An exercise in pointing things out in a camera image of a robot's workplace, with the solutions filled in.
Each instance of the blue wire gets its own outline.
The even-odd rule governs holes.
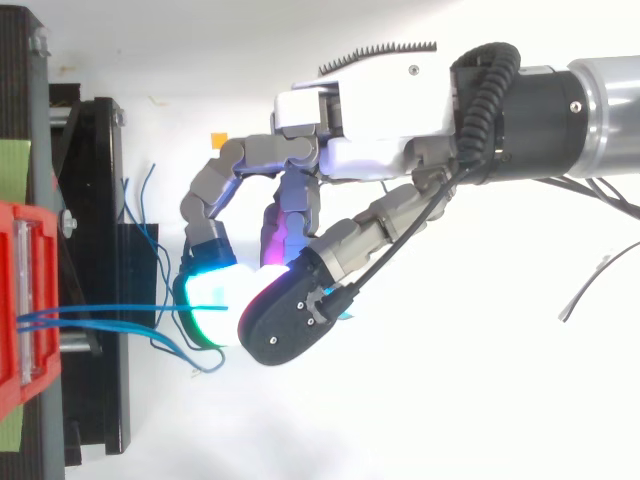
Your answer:
[[[155,168],[156,168],[156,164],[154,163],[153,165],[151,165],[151,169],[149,170],[149,173],[147,173],[147,178],[144,179],[144,183],[142,184],[142,190],[140,190],[140,211],[142,213],[142,226],[145,232],[147,231],[147,215],[144,212],[144,191],[147,189],[147,182],[151,178],[151,174],[153,173]]]
[[[155,163],[153,164],[153,166],[151,167],[151,170],[149,171],[147,178],[145,179],[145,185],[147,183],[147,181],[149,180],[149,177],[151,176],[151,174],[153,173],[153,169],[155,168]],[[149,244],[151,245],[151,249],[153,250],[153,253],[156,256],[156,260],[158,261],[158,263],[160,264],[160,275],[162,276],[162,280],[164,280],[164,283],[167,287],[167,289],[165,290],[165,294],[164,294],[164,302],[162,302],[162,305],[164,307],[166,307],[167,303],[169,302],[169,293],[171,293],[171,297],[173,298],[173,292],[171,291],[171,288],[169,286],[169,279],[171,278],[171,258],[169,257],[169,252],[167,251],[166,248],[164,248],[162,245],[160,245],[158,242],[156,242],[153,238],[151,238],[151,236],[149,235],[149,232],[147,231],[147,226],[146,224],[144,224],[144,226],[141,226],[137,220],[135,219],[135,217],[133,216],[133,213],[131,212],[131,209],[129,208],[129,205],[127,204],[127,185],[129,184],[129,179],[127,178],[125,179],[121,179],[122,182],[122,189],[124,190],[124,209],[127,212],[127,215],[129,215],[129,218],[131,219],[131,221],[135,224],[135,226],[138,228],[138,230],[140,231],[140,233],[142,233],[142,235],[147,239],[147,242],[149,242]],[[143,201],[143,197],[142,197],[142,193],[140,194],[140,203],[141,205],[144,205],[144,201]],[[164,255],[166,257],[167,260],[167,273],[165,275],[164,272],[164,266],[162,265],[162,260],[160,259],[160,255],[157,252],[157,249],[162,250],[164,252]],[[160,310],[160,315],[158,315],[158,318],[155,320],[155,328],[158,328],[158,325],[160,325],[160,321],[162,320],[162,315],[164,315],[164,309]]]
[[[71,305],[67,307],[48,308],[46,310],[39,310],[37,312],[29,312],[24,315],[18,316],[18,321],[32,321],[33,317],[39,317],[43,315],[53,315],[56,313],[78,313],[78,312],[157,312],[162,309],[171,310],[174,312],[190,312],[192,310],[213,310],[213,311],[226,311],[229,307],[217,306],[217,305],[198,305],[192,307],[190,305],[176,305],[173,307],[162,307],[158,305],[133,305],[133,304],[119,304],[119,305]]]
[[[121,320],[51,320],[47,318],[38,318],[36,320],[38,323],[42,323],[43,325],[33,325],[28,327],[21,327],[18,329],[18,332],[35,332],[38,330],[45,330],[48,328],[59,328],[59,327],[80,327],[80,328],[88,328],[92,330],[101,330],[106,332],[115,332],[115,333],[125,333],[125,334],[135,334],[148,337],[150,339],[154,339],[167,347],[169,347],[175,355],[179,358],[188,362],[192,367],[202,371],[203,373],[213,373],[219,370],[225,363],[226,357],[224,352],[221,349],[217,349],[220,354],[220,363],[213,368],[204,368],[194,362],[173,340],[171,340],[166,335],[157,332],[151,328],[144,327],[142,325],[138,325],[131,322],[124,322]]]
[[[153,168],[154,167],[152,166],[151,171],[147,174],[147,178],[145,179],[145,182],[151,176],[151,173],[153,172]],[[170,279],[170,275],[171,275],[171,257],[169,256],[169,252],[167,251],[167,249],[164,248],[162,245],[160,245],[160,243],[156,242],[153,238],[151,238],[149,233],[146,231],[146,228],[143,229],[140,226],[140,224],[137,222],[135,217],[133,216],[133,213],[131,212],[131,209],[129,208],[129,205],[127,204],[127,200],[126,200],[126,189],[127,189],[127,185],[129,184],[129,179],[128,178],[127,179],[121,179],[121,182],[122,182],[122,188],[123,188],[123,190],[125,192],[125,201],[124,201],[123,209],[126,210],[127,214],[129,215],[129,218],[131,218],[131,221],[135,224],[135,226],[138,228],[140,233],[147,239],[147,241],[149,242],[149,245],[151,246],[151,250],[153,251],[154,255],[156,256],[156,259],[157,259],[158,263],[160,264],[160,273],[162,275],[162,279],[163,279],[163,281],[165,283],[165,287],[166,287],[166,290],[165,290],[165,301],[164,301],[163,305],[166,305],[167,301],[168,301],[168,295],[171,294],[171,298],[173,298],[173,290],[171,289],[171,285],[169,284],[169,279]],[[144,199],[143,199],[142,195],[140,197],[140,204],[141,204],[141,209],[144,209]],[[168,266],[167,275],[164,275],[164,268],[162,266],[162,260],[160,259],[160,255],[158,255],[158,252],[157,252],[156,248],[162,250],[164,252],[164,254],[165,254],[165,257],[166,257],[166,260],[167,260],[167,266]],[[164,310],[160,312],[160,315],[158,315],[158,319],[155,322],[155,328],[158,328],[158,326],[160,325],[160,321],[162,320],[163,313],[164,313]],[[180,336],[184,340],[185,345],[190,350],[192,350],[194,352],[202,352],[204,350],[209,350],[209,349],[193,346],[191,344],[191,342],[189,341],[189,338],[187,337],[186,333],[184,332],[184,330],[182,329],[182,327],[180,326],[180,323],[178,322],[178,320],[176,318],[175,311],[171,312],[171,319],[173,320],[173,324],[176,326],[178,332],[180,333]],[[155,345],[153,343],[152,339],[149,339],[149,344],[153,348],[155,348],[157,350],[173,354],[173,352]]]

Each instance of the robotic finger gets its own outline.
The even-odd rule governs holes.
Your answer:
[[[230,244],[214,220],[243,176],[284,172],[265,212],[261,260],[289,271],[253,300],[238,327],[260,363],[285,363],[322,338],[382,264],[327,289],[391,245],[386,262],[442,216],[456,185],[640,172],[640,57],[520,69],[518,51],[497,43],[449,67],[434,51],[431,43],[387,44],[333,62],[277,97],[272,135],[228,142],[192,183],[182,213],[193,257],[183,266],[211,268],[230,258],[221,255]],[[412,184],[314,237],[318,178],[403,175]]]

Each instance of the black connector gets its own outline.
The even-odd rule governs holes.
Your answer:
[[[335,322],[351,306],[358,293],[360,290],[353,283],[338,287],[322,300],[317,301],[316,308],[324,318]]]

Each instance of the glowing green light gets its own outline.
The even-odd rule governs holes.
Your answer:
[[[210,342],[218,346],[239,345],[238,322],[247,305],[262,290],[288,270],[282,265],[265,265],[254,272],[236,264],[190,276],[185,283],[191,306],[224,305],[227,311],[194,310],[194,323]]]

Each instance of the white object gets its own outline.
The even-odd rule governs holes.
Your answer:
[[[194,310],[200,332],[221,347],[240,345],[238,322],[251,301],[289,269],[265,265],[257,272],[235,264],[189,277],[185,285],[189,305],[225,306],[226,311]]]
[[[333,179],[383,180],[407,172],[404,147],[409,138],[352,142],[338,137],[320,155],[320,171]]]
[[[320,88],[292,90],[276,97],[276,128],[320,123]]]
[[[451,75],[435,52],[362,59],[293,88],[318,86],[338,87],[344,136],[352,142],[454,133]]]

